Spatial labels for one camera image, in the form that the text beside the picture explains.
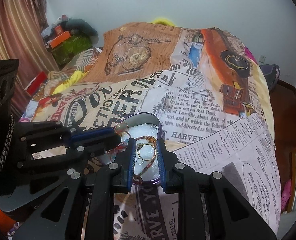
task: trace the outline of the orange car print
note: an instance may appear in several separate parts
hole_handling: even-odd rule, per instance
[[[225,113],[243,116],[254,110],[249,105],[249,61],[235,53],[224,33],[217,28],[202,29],[204,49],[222,85]]]

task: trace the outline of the chain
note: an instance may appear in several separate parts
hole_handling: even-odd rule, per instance
[[[4,148],[2,150],[2,153],[0,155],[0,173],[4,167],[7,155],[8,155],[8,151],[9,151],[9,147],[10,147],[10,142],[12,141],[12,136],[13,136],[13,131],[14,131],[14,125],[15,125],[15,120],[13,115],[10,116],[10,122],[8,125],[8,132],[6,135],[6,140],[4,143]]]

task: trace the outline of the green box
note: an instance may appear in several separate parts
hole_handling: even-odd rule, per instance
[[[87,36],[83,35],[72,35],[67,40],[56,46],[51,50],[51,53],[62,69],[64,65],[72,60],[72,58],[87,49],[92,47],[92,43]]]

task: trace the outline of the wooden floor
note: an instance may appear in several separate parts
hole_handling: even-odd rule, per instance
[[[270,101],[275,121],[275,156],[280,172],[281,189],[291,178],[290,152],[296,147],[296,96],[277,84],[270,94]]]

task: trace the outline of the pink slipper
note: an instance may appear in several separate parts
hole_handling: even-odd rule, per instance
[[[283,192],[281,194],[281,211],[284,211],[286,204],[291,197],[291,179],[289,179],[284,185]]]

